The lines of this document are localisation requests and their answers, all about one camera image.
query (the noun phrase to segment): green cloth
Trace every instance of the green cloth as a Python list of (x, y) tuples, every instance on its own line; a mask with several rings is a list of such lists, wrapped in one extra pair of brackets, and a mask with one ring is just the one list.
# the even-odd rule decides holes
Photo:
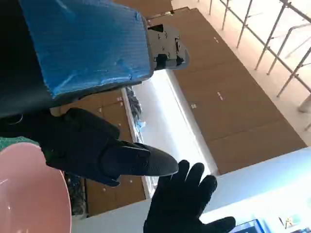
[(15, 138), (0, 137), (0, 151), (12, 144), (19, 143), (19, 142), (30, 142), (30, 143), (37, 144), (36, 142), (25, 137), (15, 137)]

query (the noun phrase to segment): blue tape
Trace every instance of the blue tape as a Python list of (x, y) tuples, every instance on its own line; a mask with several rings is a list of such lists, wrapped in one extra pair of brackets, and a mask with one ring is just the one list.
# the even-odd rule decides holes
[(151, 73), (142, 15), (100, 0), (19, 0), (53, 98)]

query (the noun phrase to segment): black glove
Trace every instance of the black glove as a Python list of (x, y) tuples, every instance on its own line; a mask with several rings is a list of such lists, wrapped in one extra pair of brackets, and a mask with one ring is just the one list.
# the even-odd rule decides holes
[(228, 233), (235, 227), (234, 217), (226, 217), (203, 224), (199, 217), (216, 190), (214, 176), (206, 176), (202, 163), (195, 164), (189, 174), (186, 160), (179, 164), (179, 172), (160, 177), (152, 198), (144, 233)]

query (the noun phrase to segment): wooden cabinet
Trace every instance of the wooden cabinet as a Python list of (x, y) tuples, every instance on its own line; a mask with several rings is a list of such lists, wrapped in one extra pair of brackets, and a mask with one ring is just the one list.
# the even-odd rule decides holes
[(95, 109), (120, 101), (122, 101), (122, 92), (120, 90), (108, 91), (89, 95), (76, 102), (63, 105), (60, 107), (60, 111), (61, 114), (66, 113), (69, 108), (83, 108), (89, 111), (94, 111)]
[(145, 17), (151, 17), (173, 9), (171, 0), (114, 0), (114, 2), (134, 8)]
[(174, 12), (152, 23), (175, 27), (189, 52), (173, 72), (219, 173), (306, 147), (198, 9)]
[[(71, 107), (86, 109), (104, 118), (120, 129), (120, 139), (132, 142), (129, 123), (120, 90), (90, 95), (80, 101), (61, 107), (65, 113)], [(118, 187), (109, 187), (91, 180), (86, 181), (89, 215), (94, 216), (106, 211), (145, 199), (141, 177), (121, 176)]]

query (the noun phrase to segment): pink bowl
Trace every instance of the pink bowl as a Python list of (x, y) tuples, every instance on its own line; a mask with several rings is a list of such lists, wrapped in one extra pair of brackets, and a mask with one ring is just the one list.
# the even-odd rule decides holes
[(70, 233), (71, 209), (62, 173), (40, 147), (18, 143), (0, 152), (0, 233)]

